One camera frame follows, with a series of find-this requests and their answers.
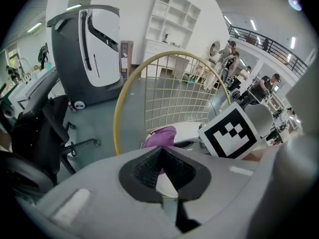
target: white and black machine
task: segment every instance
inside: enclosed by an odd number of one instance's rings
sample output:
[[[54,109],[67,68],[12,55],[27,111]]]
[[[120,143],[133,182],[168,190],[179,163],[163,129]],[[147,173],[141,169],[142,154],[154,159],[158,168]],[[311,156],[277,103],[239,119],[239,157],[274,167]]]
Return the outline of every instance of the white and black machine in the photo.
[[[73,103],[87,106],[120,94],[119,19],[115,7],[89,5],[48,21],[58,75]]]

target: black railing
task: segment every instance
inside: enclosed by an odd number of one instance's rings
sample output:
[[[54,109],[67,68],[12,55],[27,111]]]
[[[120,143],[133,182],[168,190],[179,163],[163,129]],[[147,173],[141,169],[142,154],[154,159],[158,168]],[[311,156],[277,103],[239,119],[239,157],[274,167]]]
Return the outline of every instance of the black railing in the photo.
[[[290,50],[278,42],[255,32],[240,27],[232,26],[226,21],[230,37],[248,42],[269,53],[282,62],[298,78],[306,71],[307,65]]]

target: small figurine on shelf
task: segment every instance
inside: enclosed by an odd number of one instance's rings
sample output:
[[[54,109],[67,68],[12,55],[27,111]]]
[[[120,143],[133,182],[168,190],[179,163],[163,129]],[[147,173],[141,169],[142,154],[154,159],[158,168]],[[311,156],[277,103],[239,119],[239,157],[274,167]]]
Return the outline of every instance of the small figurine on shelf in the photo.
[[[168,38],[169,35],[171,35],[171,30],[170,30],[170,28],[168,27],[168,28],[166,28],[165,38],[163,39],[162,42],[167,43],[167,38]]]

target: ceiling light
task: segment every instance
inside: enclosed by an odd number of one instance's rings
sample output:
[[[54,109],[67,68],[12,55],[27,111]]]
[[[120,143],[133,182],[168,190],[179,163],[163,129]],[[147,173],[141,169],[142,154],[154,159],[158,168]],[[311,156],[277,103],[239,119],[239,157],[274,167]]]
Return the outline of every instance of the ceiling light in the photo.
[[[72,10],[72,9],[77,8],[77,7],[80,7],[80,6],[82,6],[82,5],[81,5],[81,4],[77,4],[77,5],[75,5],[75,6],[69,7],[69,8],[66,9],[66,10]]]
[[[295,10],[302,10],[302,7],[301,5],[299,4],[299,1],[298,0],[288,0],[290,6],[292,8],[294,8]]]
[[[240,60],[240,62],[243,64],[243,66],[246,66],[245,63],[244,63],[244,61],[243,61],[241,58],[240,58],[239,60]]]
[[[226,16],[224,16],[224,18],[225,18],[225,20],[228,21],[229,24],[231,24],[230,20]]]
[[[295,37],[292,37],[291,38],[291,45],[290,47],[293,49],[295,47],[295,42],[296,42],[296,38]]]
[[[251,22],[251,24],[252,24],[252,26],[253,26],[254,30],[255,30],[255,31],[257,31],[257,28],[256,28],[256,26],[255,26],[254,21],[251,19],[251,20],[250,20],[250,22]]]
[[[240,36],[240,34],[238,33],[237,29],[234,29],[234,30],[235,30],[236,34],[238,34]]]
[[[31,31],[34,31],[37,27],[41,26],[42,23],[39,22],[37,25],[33,26],[32,28],[30,28],[30,30],[28,31],[28,33],[30,33]]]

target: white shelving unit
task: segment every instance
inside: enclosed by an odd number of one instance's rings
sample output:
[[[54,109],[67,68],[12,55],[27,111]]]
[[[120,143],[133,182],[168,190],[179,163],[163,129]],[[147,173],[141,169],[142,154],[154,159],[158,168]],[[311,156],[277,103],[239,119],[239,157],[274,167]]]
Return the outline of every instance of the white shelving unit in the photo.
[[[200,9],[187,0],[156,0],[147,28],[146,39],[167,42],[186,49]]]

